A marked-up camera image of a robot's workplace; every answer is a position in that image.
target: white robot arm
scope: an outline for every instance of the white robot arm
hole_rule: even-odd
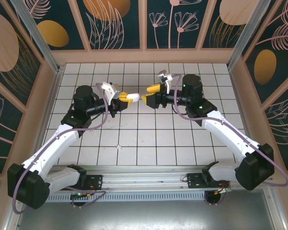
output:
[[[104,113],[106,106],[114,117],[117,112],[127,109],[132,102],[137,102],[140,97],[138,93],[119,92],[112,83],[104,82],[101,88],[108,104],[104,104],[103,99],[99,99],[93,93],[92,87],[86,85],[78,87],[73,96],[74,104],[62,119],[55,134],[22,165],[10,166],[8,169],[10,197],[13,197],[16,184],[26,169],[29,171],[20,183],[16,199],[33,209],[41,207],[50,194],[67,186],[84,186],[86,170],[77,165],[68,165],[64,170],[48,175],[62,153],[84,133],[73,129],[88,128],[92,123],[91,116]],[[36,160],[41,151],[44,151],[43,154]]]
[[[173,76],[166,71],[159,73],[161,83],[147,88],[149,94],[143,95],[142,99],[149,107],[157,109],[161,104],[174,104],[174,90],[171,88]],[[182,79],[182,90],[177,91],[177,104],[185,106],[189,118],[216,118],[197,120],[201,127],[215,134],[234,154],[236,164],[225,164],[217,161],[212,162],[203,169],[202,177],[207,186],[212,181],[238,181],[245,189],[253,190],[256,186],[266,180],[274,173],[273,165],[249,145],[260,149],[266,156],[273,160],[273,149],[264,144],[261,146],[251,140],[228,122],[217,108],[203,95],[203,85],[200,77],[187,74]],[[224,123],[230,124],[234,131]]]

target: purple cable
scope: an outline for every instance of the purple cable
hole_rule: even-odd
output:
[[[176,109],[176,112],[177,114],[185,119],[185,120],[188,120],[188,121],[199,121],[199,120],[214,120],[214,121],[217,121],[217,122],[220,122],[222,123],[223,125],[227,126],[229,129],[231,129],[235,134],[237,134],[245,143],[247,143],[252,149],[254,149],[256,152],[258,152],[262,157],[264,157],[267,161],[269,161],[271,164],[273,164],[285,177],[286,179],[286,183],[284,184],[275,184],[275,183],[270,183],[270,182],[263,182],[264,184],[267,184],[267,185],[270,185],[270,186],[278,186],[278,187],[286,187],[288,186],[288,176],[287,174],[284,172],[284,170],[279,167],[273,160],[271,160],[270,158],[268,158],[260,149],[257,149],[255,146],[253,146],[244,136],[242,136],[238,131],[235,130],[235,128],[227,123],[227,122],[224,122],[220,119],[217,119],[217,118],[214,118],[214,117],[198,117],[198,118],[189,118],[189,117],[184,117],[181,112],[179,111],[178,109],[178,105],[177,105],[177,91],[178,91],[178,83],[180,82],[181,80],[181,74],[173,74],[172,77],[175,77],[175,76],[179,76],[178,78],[178,81],[176,82],[176,85],[175,85],[175,90],[174,90],[174,105],[175,105],[175,109]]]
[[[97,200],[99,200],[101,197],[103,197],[107,192],[106,191],[89,191],[89,190],[80,190],[80,189],[76,189],[76,188],[72,188],[70,186],[66,187],[67,189],[70,189],[70,190],[74,190],[74,191],[78,191],[78,192],[86,192],[86,193],[90,193],[90,194],[96,194],[96,193],[102,193],[100,196],[98,196],[95,200],[91,201],[91,202],[87,202],[85,203],[84,205],[81,206],[81,208],[83,207],[87,207],[89,205],[92,205],[93,203],[95,203]],[[72,205],[75,206],[74,204],[74,201],[77,197],[74,197],[72,199]]]
[[[94,129],[97,129],[99,127],[102,127],[107,118],[108,118],[108,106],[107,106],[107,100],[103,94],[103,91],[101,89],[101,85],[100,83],[97,83],[96,84],[96,87],[97,89],[99,90],[100,94],[101,94],[101,97],[102,99],[104,100],[104,103],[105,103],[105,108],[106,108],[106,115],[105,115],[105,118],[104,120],[101,122],[100,125],[96,126],[96,127],[92,127],[92,128],[73,128],[73,129],[68,129],[68,130],[65,130],[64,132],[61,132],[59,133],[57,136],[55,136],[41,151],[40,153],[34,158],[34,160],[31,162],[31,164],[28,166],[28,168],[26,168],[26,170],[24,171],[24,173],[20,176],[16,186],[15,186],[15,190],[14,190],[14,193],[13,193],[13,200],[12,200],[12,208],[13,208],[13,211],[14,213],[16,214],[22,214],[24,213],[28,207],[26,207],[24,210],[22,211],[18,211],[17,208],[16,208],[16,196],[17,196],[17,193],[18,193],[18,189],[19,189],[19,186],[21,184],[21,182],[23,181],[25,175],[28,173],[28,171],[33,167],[33,165],[35,164],[35,162],[40,158],[40,156],[46,151],[47,148],[49,148],[49,146],[59,137],[61,137],[62,135],[64,135],[65,133],[68,133],[68,132],[72,132],[72,131],[90,131],[90,130],[94,130]]]

